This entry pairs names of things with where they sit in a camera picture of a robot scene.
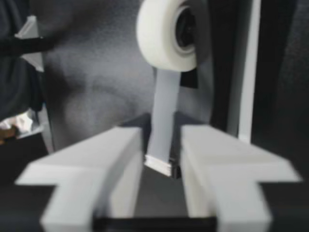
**white bracket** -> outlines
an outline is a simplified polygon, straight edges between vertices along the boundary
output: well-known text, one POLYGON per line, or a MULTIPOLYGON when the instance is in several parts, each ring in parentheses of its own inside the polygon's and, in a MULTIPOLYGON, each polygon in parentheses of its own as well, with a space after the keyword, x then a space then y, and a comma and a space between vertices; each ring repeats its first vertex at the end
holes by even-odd
POLYGON ((56 185, 46 231, 87 232, 93 215, 133 217, 142 168, 141 129, 117 127, 30 163, 16 184, 56 185))
MULTIPOLYGON (((36 16, 29 16, 25 25, 15 35, 19 39, 33 39, 39 37, 37 18, 36 16)), ((42 53, 25 54, 22 56, 29 64, 35 67, 38 72, 44 72, 42 53)))
POLYGON ((217 216, 219 232, 267 232, 259 182, 300 182, 290 162, 210 126, 182 130, 182 173, 190 217, 217 216))

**black cloth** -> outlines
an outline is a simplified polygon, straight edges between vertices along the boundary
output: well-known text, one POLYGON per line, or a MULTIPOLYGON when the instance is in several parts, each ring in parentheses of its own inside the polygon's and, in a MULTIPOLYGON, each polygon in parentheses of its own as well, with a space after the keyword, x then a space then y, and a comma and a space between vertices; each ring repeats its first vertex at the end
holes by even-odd
MULTIPOLYGON (((0 0, 0 40, 13 37, 29 15, 27 0, 0 0)), ((35 69, 19 57, 0 57, 0 121, 42 108, 35 69)))

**black strip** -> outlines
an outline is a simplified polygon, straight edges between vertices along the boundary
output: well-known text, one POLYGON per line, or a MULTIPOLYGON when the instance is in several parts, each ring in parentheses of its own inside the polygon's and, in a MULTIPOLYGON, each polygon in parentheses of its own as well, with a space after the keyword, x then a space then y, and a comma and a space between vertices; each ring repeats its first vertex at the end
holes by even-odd
POLYGON ((174 114, 173 138, 169 158, 169 161, 172 165, 172 178, 181 177, 181 172, 179 168, 182 137, 181 129, 182 126, 185 125, 203 125, 203 122, 193 119, 181 112, 176 112, 174 114))
POLYGON ((18 57, 23 54, 44 52, 52 49, 54 43, 47 38, 18 39, 15 37, 0 41, 0 56, 18 57))
POLYGON ((47 154, 41 134, 1 145, 0 186, 11 185, 29 162, 42 158, 47 154))
POLYGON ((309 184, 261 184, 273 221, 268 232, 309 231, 309 184))
POLYGON ((54 187, 0 187, 0 231, 43 232, 40 218, 54 187))
POLYGON ((217 220, 209 218, 134 218, 94 220, 93 230, 134 232, 215 232, 217 220))
POLYGON ((210 0, 214 97, 211 125, 225 131, 235 59, 240 0, 210 0))
POLYGON ((139 127, 142 129, 143 151, 144 154, 146 154, 151 133, 151 115, 143 114, 131 121, 121 124, 120 127, 139 127))

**white tape roll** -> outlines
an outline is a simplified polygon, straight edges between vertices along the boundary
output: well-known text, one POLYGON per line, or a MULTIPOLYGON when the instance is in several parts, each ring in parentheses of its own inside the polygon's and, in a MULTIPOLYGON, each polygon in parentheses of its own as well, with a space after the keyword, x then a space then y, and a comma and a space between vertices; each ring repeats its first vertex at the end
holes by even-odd
POLYGON ((145 0, 137 22, 140 50, 149 64, 177 72, 197 65, 193 45, 180 47, 176 39, 178 17, 188 8, 187 0, 145 0))

